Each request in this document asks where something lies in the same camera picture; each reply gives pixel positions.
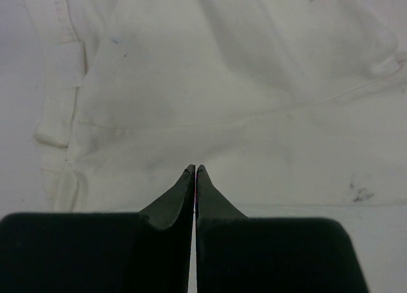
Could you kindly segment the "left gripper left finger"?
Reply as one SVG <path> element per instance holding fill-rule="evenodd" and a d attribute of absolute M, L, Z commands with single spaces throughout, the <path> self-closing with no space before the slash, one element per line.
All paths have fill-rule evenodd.
<path fill-rule="evenodd" d="M 186 292 L 195 166 L 139 212 L 1 220 L 2 292 Z"/>

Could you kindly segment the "cream white t shirt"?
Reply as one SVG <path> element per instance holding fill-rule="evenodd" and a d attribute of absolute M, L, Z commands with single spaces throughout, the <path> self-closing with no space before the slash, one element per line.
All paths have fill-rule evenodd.
<path fill-rule="evenodd" d="M 137 210 L 189 164 L 234 203 L 406 203 L 406 0 L 1 0 L 26 209 Z"/>

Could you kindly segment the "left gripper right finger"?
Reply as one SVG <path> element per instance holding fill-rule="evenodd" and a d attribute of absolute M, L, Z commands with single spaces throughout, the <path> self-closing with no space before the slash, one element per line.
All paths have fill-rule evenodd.
<path fill-rule="evenodd" d="M 199 292 L 367 292 L 351 239 L 327 218 L 247 217 L 196 175 Z"/>

